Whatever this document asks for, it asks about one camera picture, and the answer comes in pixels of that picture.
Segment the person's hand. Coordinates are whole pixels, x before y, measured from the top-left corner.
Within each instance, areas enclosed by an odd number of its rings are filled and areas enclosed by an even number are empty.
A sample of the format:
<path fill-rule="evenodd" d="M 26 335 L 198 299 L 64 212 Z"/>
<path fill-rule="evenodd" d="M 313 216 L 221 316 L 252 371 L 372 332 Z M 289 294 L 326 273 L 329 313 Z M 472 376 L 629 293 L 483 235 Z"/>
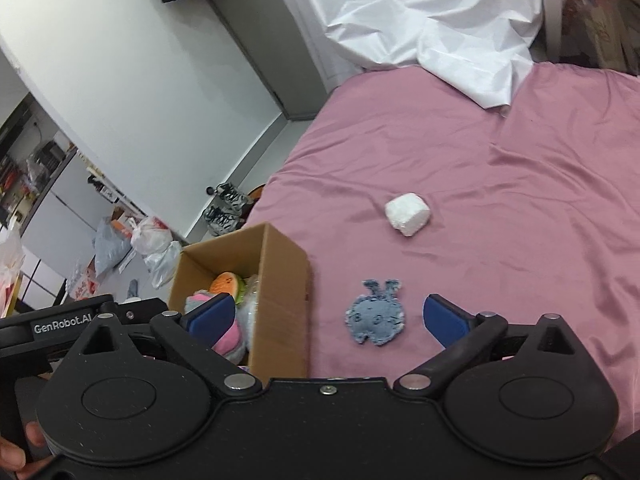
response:
<path fill-rule="evenodd" d="M 30 444 L 35 445 L 37 448 L 43 448 L 46 445 L 46 439 L 38 422 L 29 422 L 25 426 L 25 432 Z M 48 455 L 41 460 L 29 463 L 25 450 L 5 438 L 1 439 L 0 466 L 4 471 L 14 474 L 15 479 L 25 480 L 32 478 L 42 468 L 47 467 L 52 460 L 53 456 Z"/>

